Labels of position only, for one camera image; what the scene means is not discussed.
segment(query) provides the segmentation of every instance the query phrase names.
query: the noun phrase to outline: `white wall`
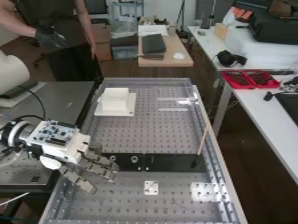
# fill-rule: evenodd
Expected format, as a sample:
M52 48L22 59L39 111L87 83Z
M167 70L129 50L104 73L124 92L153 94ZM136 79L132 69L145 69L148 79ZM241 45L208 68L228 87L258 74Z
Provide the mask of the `white wall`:
M19 36L15 33L10 32L0 26L0 46L15 40L18 37Z
M157 16L159 19L167 18L169 22L177 21L180 8L183 5L183 0L144 0L145 2L145 17ZM124 14L133 14L133 9L124 8ZM185 30L187 26L193 25L196 16L196 0L185 1Z

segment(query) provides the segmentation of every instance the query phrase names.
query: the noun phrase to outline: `person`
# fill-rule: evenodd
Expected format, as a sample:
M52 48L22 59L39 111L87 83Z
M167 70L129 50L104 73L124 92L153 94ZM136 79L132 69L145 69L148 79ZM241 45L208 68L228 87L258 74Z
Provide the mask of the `person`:
M103 82L85 0L0 0L0 25L36 38L58 81Z

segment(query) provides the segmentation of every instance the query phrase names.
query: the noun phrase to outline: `perforated metal table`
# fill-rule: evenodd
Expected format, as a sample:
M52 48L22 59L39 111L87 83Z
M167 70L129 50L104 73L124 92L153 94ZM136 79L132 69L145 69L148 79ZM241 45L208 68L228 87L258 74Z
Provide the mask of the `perforated metal table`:
M95 117L95 103L83 132L116 162L120 154L151 155L151 161L133 172L121 171L115 183L83 172L99 189L95 195L60 178L40 224L246 223L212 130L200 160L205 169L157 172L151 167L152 155L195 158L211 126L189 79L105 79L97 97L108 87L129 87L137 94L135 117ZM159 182L159 195L145 194L145 181Z

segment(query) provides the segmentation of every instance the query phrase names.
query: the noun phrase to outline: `floor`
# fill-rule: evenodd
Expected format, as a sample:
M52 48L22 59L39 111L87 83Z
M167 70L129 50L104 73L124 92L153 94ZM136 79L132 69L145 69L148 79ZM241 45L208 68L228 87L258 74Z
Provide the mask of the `floor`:
M34 80L55 81L46 61L34 67L40 50L30 41L18 39L2 50L24 61ZM189 77L208 102L215 70L199 46L193 46L191 54L193 68L139 68L135 61L129 72L129 59L101 62L103 73L105 77ZM298 224L297 184L240 105L227 112L219 142L249 223Z

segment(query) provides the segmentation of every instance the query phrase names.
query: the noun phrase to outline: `desk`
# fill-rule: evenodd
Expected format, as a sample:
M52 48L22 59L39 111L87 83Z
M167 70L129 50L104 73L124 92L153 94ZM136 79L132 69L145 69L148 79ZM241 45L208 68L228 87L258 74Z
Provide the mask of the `desk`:
M192 34L193 37L196 38L196 41L199 42L205 55L208 56L215 69L217 71L217 77L216 79L219 80L219 78L221 77L221 71L224 70L234 70L234 69L241 69L241 70L250 70L250 69L261 69L265 71L281 71L281 70L289 70L289 66L282 66L282 65L264 65L264 64L258 64L258 63L250 63L250 61L248 60L248 63L245 66L237 64L233 68L227 68L224 65L221 65L217 57L215 57L221 51L224 50L229 50L229 48L225 45L225 42L216 36L215 34L215 27L212 27L209 30L204 30L204 29L199 29L199 27L195 26L189 26L189 35ZM197 31L204 31L207 33L207 36L200 36L197 34ZM215 101L216 101L216 96L217 96L217 90L213 91L213 96L211 99L209 104L209 114L212 112L212 109L215 107Z
M274 78L278 81L289 81L293 76L274 76ZM268 91L273 93L281 92L278 89L236 90L225 82L213 130L219 134L227 106L233 93L298 184L298 126L276 97L269 102L264 100Z
M47 118L81 126L89 109L88 101L93 96L93 82L47 83L36 94L44 103ZM11 118L27 114L40 115L42 107L36 98L31 96L12 109L2 108L0 113L8 114ZM54 173L39 161L28 159L27 154L23 153L11 166L2 168L0 192L52 191ZM34 177L39 177L38 182L32 182Z
M193 59L184 47L184 44L177 36L164 36L167 52L164 60L149 60L139 57L140 67L193 67ZM179 60L173 58L175 53L183 53L185 59ZM143 55L143 38L139 37L139 55Z

